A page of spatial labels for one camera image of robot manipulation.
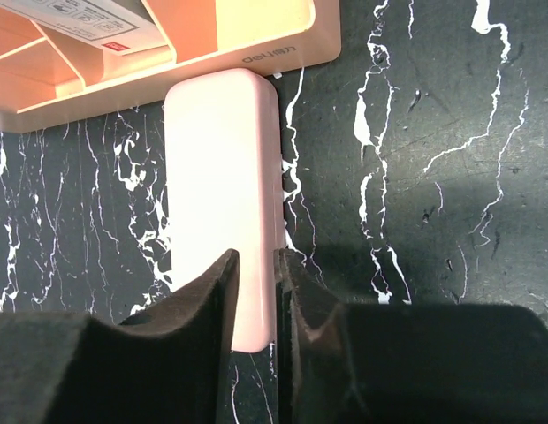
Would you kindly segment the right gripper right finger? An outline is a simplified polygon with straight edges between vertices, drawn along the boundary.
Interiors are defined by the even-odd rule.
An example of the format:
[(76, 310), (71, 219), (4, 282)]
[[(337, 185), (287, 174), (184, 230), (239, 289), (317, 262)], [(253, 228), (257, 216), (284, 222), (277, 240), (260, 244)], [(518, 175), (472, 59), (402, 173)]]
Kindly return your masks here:
[(548, 423), (548, 330), (513, 305), (346, 302), (274, 254), (282, 423)]

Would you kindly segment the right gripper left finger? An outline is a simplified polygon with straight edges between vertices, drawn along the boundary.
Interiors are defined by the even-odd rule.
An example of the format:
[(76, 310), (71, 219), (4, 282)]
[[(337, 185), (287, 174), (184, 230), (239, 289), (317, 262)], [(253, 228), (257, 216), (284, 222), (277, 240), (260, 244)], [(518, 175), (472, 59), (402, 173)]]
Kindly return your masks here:
[(120, 324), (0, 313), (0, 423), (214, 423), (226, 387), (237, 251)]

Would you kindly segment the pink glasses case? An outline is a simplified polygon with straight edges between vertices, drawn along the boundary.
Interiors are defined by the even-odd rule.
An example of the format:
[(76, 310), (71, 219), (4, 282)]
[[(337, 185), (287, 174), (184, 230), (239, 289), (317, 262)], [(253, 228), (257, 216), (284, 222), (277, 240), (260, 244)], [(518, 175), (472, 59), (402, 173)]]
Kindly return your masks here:
[(175, 85), (164, 100), (171, 282), (178, 289), (225, 250), (240, 257), (232, 338), (259, 352), (275, 337), (274, 253), (285, 246), (278, 95), (231, 69)]

